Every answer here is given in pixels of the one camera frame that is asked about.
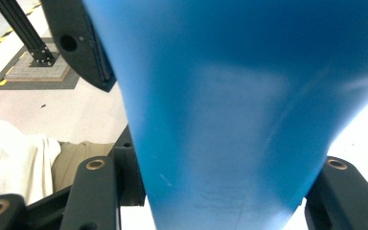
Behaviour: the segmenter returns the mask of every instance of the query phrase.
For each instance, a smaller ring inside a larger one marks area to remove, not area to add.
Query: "blue cup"
[[[368,0],[84,0],[157,229],[278,229],[368,103]]]

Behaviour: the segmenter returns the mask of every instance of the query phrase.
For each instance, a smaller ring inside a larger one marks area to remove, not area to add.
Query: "hazard tape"
[[[29,16],[30,14],[32,14],[32,12],[34,12],[38,7],[40,7],[41,6],[41,3],[39,3],[39,4],[37,4],[36,6],[34,6],[31,10],[29,10],[27,13],[26,13],[26,15],[27,16]],[[1,37],[0,37],[0,43],[2,42],[2,41],[4,41],[10,34],[11,34],[11,32],[13,31],[13,29],[12,28],[10,28],[10,29],[8,29],[6,32],[5,32],[5,34],[3,34]]]

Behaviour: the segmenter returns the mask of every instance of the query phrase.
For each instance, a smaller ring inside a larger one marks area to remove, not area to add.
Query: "black pole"
[[[34,58],[32,66],[53,66],[56,62],[55,57],[16,0],[0,0],[0,12]]]

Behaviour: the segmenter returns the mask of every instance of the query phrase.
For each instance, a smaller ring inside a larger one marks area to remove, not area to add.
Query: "beige fabric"
[[[108,155],[114,144],[94,144],[82,142],[72,144],[62,143],[61,154],[56,158],[52,167],[53,189],[57,192],[70,186],[76,176],[79,164],[93,156]]]

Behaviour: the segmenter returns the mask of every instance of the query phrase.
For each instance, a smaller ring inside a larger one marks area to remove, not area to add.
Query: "white fabric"
[[[57,140],[24,135],[0,120],[0,195],[19,194],[31,204],[52,194],[51,167],[60,151]]]

